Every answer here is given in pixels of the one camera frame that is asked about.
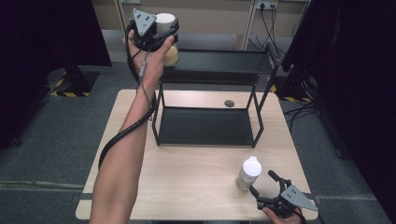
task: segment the white bottle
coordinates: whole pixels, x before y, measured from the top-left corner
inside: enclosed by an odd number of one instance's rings
[[[257,180],[261,173],[262,165],[256,157],[251,156],[244,161],[235,182],[241,190],[247,191],[249,186]]]

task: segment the lower shelf board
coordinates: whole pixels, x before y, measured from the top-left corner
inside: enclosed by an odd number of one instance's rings
[[[252,146],[246,109],[165,107],[160,144]]]

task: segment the table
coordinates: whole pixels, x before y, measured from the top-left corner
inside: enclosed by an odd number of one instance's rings
[[[225,107],[226,100],[233,100],[235,107],[245,106],[250,92],[164,91],[164,94],[169,105],[221,108]],[[76,216],[79,219],[90,218],[92,189],[101,150],[119,130],[134,95],[135,90],[122,90],[117,97],[78,203]],[[256,209],[254,197],[235,184],[243,161],[250,156],[256,156],[263,167],[254,184],[262,197],[274,198],[279,193],[278,183],[267,174],[270,169],[291,179],[300,191],[310,193],[280,104],[273,93],[268,94],[261,113],[265,130],[255,148],[157,146],[152,130],[148,129],[139,191],[131,219],[267,219]],[[253,116],[251,122],[253,131],[257,130],[257,118]],[[306,219],[314,219],[317,215],[317,212],[304,209]]]

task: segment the human hand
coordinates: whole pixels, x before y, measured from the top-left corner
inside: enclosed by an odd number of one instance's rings
[[[163,59],[165,57],[166,52],[172,47],[174,42],[174,37],[169,36],[164,42],[163,45],[157,49],[155,52],[149,52],[146,58],[146,70],[144,76],[145,80],[148,81],[159,81],[160,77],[163,75]],[[146,51],[140,50],[134,45],[134,30],[131,30],[128,34],[128,46],[129,53],[134,57],[134,68],[137,73],[140,72],[142,67],[142,63],[145,60]]]
[[[295,213],[293,213],[291,217],[280,218],[271,209],[267,207],[264,207],[262,211],[274,222],[274,224],[301,224],[301,219]],[[300,209],[296,208],[295,211],[301,214]]]

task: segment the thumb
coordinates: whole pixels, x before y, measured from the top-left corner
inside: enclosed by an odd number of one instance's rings
[[[174,36],[169,36],[168,38],[166,38],[166,40],[163,42],[163,45],[157,51],[159,51],[161,55],[164,56],[166,52],[168,52],[168,50],[172,47],[174,40]]]
[[[263,211],[264,214],[265,214],[266,216],[268,216],[274,223],[281,223],[281,222],[280,222],[280,218],[274,213],[273,210],[271,210],[271,209],[269,209],[269,208],[267,208],[267,207],[264,207],[264,208],[262,209],[262,211]]]

